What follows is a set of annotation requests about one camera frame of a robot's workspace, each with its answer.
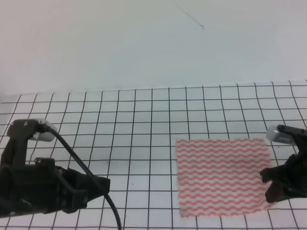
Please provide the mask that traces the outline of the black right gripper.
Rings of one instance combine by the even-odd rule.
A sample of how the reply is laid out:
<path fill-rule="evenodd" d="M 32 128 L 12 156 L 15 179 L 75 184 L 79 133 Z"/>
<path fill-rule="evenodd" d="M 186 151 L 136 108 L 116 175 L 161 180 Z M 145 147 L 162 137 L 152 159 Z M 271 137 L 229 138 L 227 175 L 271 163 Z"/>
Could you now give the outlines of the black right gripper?
<path fill-rule="evenodd" d="M 265 192 L 266 200 L 268 203 L 275 203 L 292 198 L 306 198 L 307 131 L 285 125 L 278 125 L 277 130 L 293 139 L 298 153 L 291 155 L 283 166 L 264 168 L 260 172 L 263 183 L 271 182 Z"/>

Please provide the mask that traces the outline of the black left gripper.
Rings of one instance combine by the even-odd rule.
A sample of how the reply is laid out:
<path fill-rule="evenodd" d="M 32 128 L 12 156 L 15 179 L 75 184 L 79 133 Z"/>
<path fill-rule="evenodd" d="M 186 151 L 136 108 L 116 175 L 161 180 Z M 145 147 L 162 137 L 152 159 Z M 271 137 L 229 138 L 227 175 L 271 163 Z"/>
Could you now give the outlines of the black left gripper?
<path fill-rule="evenodd" d="M 8 128 L 9 141 L 0 158 L 1 217 L 72 213 L 109 193 L 110 179 L 94 176 L 103 193 L 89 175 L 58 167 L 52 158 L 26 164 L 28 141 L 39 127 L 34 119 L 18 119 Z"/>

